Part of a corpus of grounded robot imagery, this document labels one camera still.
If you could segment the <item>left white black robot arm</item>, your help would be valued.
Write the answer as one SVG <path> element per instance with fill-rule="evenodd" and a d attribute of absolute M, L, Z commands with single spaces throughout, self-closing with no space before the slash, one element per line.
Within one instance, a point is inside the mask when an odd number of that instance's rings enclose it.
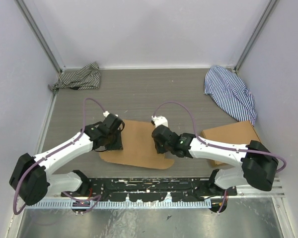
<path fill-rule="evenodd" d="M 85 126 L 74 137 L 49 151 L 35 156 L 25 153 L 18 158 L 9 184 L 28 206 L 46 195 L 87 196 L 91 183 L 83 172 L 73 170 L 57 175 L 55 171 L 91 151 L 123 150 L 121 132 L 124 128 L 125 123 L 117 115 L 106 114 L 104 121 Z"/>

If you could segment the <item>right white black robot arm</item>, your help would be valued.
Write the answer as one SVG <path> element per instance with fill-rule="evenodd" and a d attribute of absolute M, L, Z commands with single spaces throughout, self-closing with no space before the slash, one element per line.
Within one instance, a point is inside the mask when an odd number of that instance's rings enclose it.
<path fill-rule="evenodd" d="M 213 195 L 221 195 L 240 185 L 250 185 L 261 191 L 272 189 L 278 159 L 259 141 L 228 144 L 190 133 L 178 135 L 165 125 L 157 126 L 151 136 L 159 154 L 170 152 L 179 158 L 204 158 L 231 165 L 230 169 L 212 171 L 208 188 Z"/>

